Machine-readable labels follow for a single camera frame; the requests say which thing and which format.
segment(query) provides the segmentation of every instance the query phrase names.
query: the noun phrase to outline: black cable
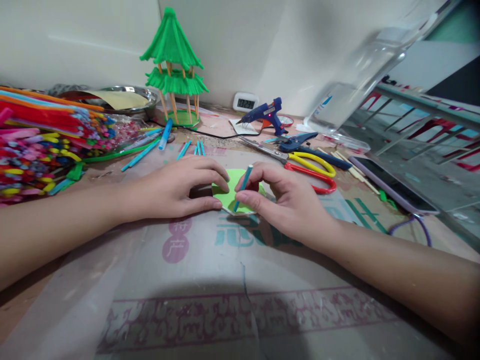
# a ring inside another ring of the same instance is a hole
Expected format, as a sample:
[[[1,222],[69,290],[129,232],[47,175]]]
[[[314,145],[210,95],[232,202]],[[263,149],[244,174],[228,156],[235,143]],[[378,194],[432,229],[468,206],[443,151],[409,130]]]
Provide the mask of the black cable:
[[[149,123],[155,123],[161,127],[164,127],[163,125],[159,124],[158,122],[156,122],[155,120],[149,120],[148,121]],[[188,130],[192,133],[197,133],[197,134],[200,134],[200,135],[206,135],[206,136],[209,136],[209,137],[212,137],[212,138],[216,138],[216,139],[221,139],[221,140],[226,140],[226,139],[233,139],[233,138],[237,138],[239,136],[259,136],[262,131],[264,129],[271,129],[273,128],[273,126],[266,126],[266,127],[263,127],[262,129],[260,129],[260,132],[257,133],[257,134],[235,134],[235,135],[231,135],[231,136],[218,136],[218,135],[214,135],[214,134],[209,134],[207,132],[203,132],[203,131],[198,131],[198,130],[193,130],[189,127],[186,127],[186,126],[182,126],[182,125],[173,125],[174,128],[181,128],[181,129],[185,129],[185,130]]]

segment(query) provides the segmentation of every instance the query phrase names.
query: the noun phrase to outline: scissors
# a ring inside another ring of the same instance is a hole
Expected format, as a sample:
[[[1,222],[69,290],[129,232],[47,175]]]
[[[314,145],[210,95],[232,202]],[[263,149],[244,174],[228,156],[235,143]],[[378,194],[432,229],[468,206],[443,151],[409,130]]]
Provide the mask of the scissors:
[[[244,142],[246,142],[248,145],[251,147],[270,155],[274,159],[277,159],[283,164],[283,167],[287,170],[293,171],[293,172],[299,172],[303,174],[310,175],[311,177],[315,179],[319,179],[323,181],[324,183],[327,183],[330,187],[329,188],[320,188],[316,186],[311,186],[313,190],[317,194],[331,194],[337,189],[337,184],[335,181],[332,179],[337,173],[335,172],[335,169],[325,160],[319,158],[318,156],[315,156],[313,154],[309,154],[306,152],[290,152],[290,153],[283,153],[278,150],[270,150],[269,148],[263,146],[261,143],[256,142],[254,140],[247,139],[243,136],[239,136],[240,139],[242,139]],[[303,158],[311,159],[314,160],[315,162],[319,163],[322,165],[325,170],[322,170],[318,168],[317,166],[309,163],[308,161],[304,160]],[[302,164],[304,167],[298,166],[298,165],[292,165],[291,163],[288,162],[288,159],[292,159],[296,161],[297,163]]]

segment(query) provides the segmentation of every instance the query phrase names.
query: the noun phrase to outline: green paper pagoda model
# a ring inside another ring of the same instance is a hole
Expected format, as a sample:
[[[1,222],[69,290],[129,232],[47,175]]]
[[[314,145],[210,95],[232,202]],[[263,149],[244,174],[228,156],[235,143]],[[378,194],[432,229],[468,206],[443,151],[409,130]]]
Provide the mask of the green paper pagoda model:
[[[165,105],[164,94],[170,93],[171,106],[177,125],[194,126],[199,123],[199,95],[209,92],[204,85],[203,78],[195,74],[195,67],[203,69],[200,59],[195,55],[187,37],[180,26],[175,10],[166,7],[163,19],[148,49],[140,56],[140,60],[153,59],[158,65],[151,73],[146,73],[148,81],[146,86],[153,86],[159,90],[161,105],[165,113],[165,121],[169,118]],[[187,111],[177,111],[175,94],[186,95]],[[192,122],[190,97],[193,96],[196,121]]]

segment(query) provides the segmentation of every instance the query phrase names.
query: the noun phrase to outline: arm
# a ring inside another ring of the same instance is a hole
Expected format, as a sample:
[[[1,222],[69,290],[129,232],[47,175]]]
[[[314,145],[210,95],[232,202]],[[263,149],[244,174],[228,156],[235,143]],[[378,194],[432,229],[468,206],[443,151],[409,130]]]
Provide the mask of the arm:
[[[276,203],[256,192],[262,180]],[[236,199],[287,236],[330,257],[452,339],[471,336],[480,306],[479,264],[336,220],[306,180],[273,164],[256,163],[247,189]]]
[[[212,159],[186,156],[125,184],[0,208],[0,291],[40,266],[125,222],[176,218],[222,203],[190,199],[190,190],[215,183],[228,191],[226,170]]]

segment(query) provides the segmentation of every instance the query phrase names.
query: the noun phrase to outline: hand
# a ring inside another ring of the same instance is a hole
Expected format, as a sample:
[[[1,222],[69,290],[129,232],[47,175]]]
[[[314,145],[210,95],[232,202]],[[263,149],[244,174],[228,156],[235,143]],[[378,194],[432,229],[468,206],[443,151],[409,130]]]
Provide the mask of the hand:
[[[243,180],[242,177],[235,187],[236,192]],[[276,203],[258,193],[261,181],[270,185]],[[235,199],[255,210],[283,234],[311,248],[318,248],[322,234],[340,231],[339,222],[324,209],[309,182],[275,164],[253,164],[246,190],[238,192]]]
[[[147,218],[181,218],[203,211],[221,209],[212,196],[189,198],[198,185],[217,184],[228,192],[227,171],[215,160],[204,156],[185,156],[179,161],[122,185],[120,197],[125,222]]]

